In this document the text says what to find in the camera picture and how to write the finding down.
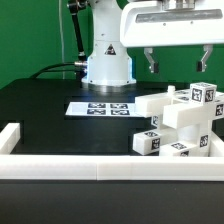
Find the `white cable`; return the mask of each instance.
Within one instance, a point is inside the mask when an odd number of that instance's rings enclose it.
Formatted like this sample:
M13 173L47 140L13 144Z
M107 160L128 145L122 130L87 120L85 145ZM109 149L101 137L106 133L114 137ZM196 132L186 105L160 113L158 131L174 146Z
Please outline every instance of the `white cable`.
M60 25L60 37L61 37L61 57L62 62L65 63L65 42L64 42L64 30L63 30L63 18L62 18L62 0L58 1L59 4L59 25Z

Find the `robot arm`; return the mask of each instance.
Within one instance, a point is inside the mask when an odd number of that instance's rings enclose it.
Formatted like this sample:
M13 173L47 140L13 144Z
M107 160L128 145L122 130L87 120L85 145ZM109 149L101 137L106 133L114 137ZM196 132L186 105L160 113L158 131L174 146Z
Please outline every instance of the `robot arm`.
M91 6L94 22L93 52L86 62L86 76L83 87L98 91L123 91L123 87L135 84L132 78L132 60L126 48L120 43L120 21L122 10L116 0L70 0L69 9L75 24L79 54L84 52L77 12Z
M224 43L223 1L130 2L124 8L121 19L120 38L126 47L204 45L205 54L197 67L198 71L203 72L212 52L212 45Z

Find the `white block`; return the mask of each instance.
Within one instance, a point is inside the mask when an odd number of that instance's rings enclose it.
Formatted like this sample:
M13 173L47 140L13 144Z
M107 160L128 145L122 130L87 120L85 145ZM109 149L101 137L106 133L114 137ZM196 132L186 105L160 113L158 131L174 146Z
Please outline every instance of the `white block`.
M210 157L224 157L224 142L214 133L211 134Z
M0 133L0 154L10 154L20 139L20 124L10 123Z
M193 83L190 85L190 102L200 105L212 103L215 100L216 85L209 83Z
M189 94L190 94L189 89L176 91L173 98L172 98L172 104L188 103L189 100L190 100L190 95Z
M97 160L97 180L130 179L130 156L102 156Z
M224 180L223 158L136 157L132 180Z
M205 124L200 125L200 130L198 134L198 156L207 157L209 156L210 143L211 143L211 130L212 121L205 122Z
M96 180L96 168L97 156L0 156L0 179Z
M177 141L160 147L159 156L197 156L197 145L187 141Z
M133 150L141 155L158 152L160 146L177 141L176 130L167 128L150 130L134 135Z
M224 98L224 93L216 91L215 97L223 97Z
M206 105L179 103L164 107L163 124L182 128L215 119L215 103Z
M135 97L135 113L143 117L152 117L163 113L163 107L171 104L167 93Z
M197 143L202 136L211 135L211 128L212 121L205 121L200 124L179 128L177 129L178 139Z
M159 130L168 128L168 126L163 124L163 115L162 114L153 116L151 118L151 125L153 125L154 127L156 127Z
M216 97L215 104L215 120L224 118L224 97Z

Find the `black table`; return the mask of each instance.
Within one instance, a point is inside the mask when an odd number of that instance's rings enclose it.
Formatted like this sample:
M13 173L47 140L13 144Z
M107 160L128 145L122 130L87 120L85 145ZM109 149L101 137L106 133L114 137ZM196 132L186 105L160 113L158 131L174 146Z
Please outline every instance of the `black table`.
M0 90L0 124L20 122L13 154L137 155L136 132L150 119L65 116L70 101L134 102L166 91L166 83L138 83L135 90L102 94L74 80L16 80ZM178 89L188 84L177 84ZM223 223L224 184L190 181L0 180L0 222Z

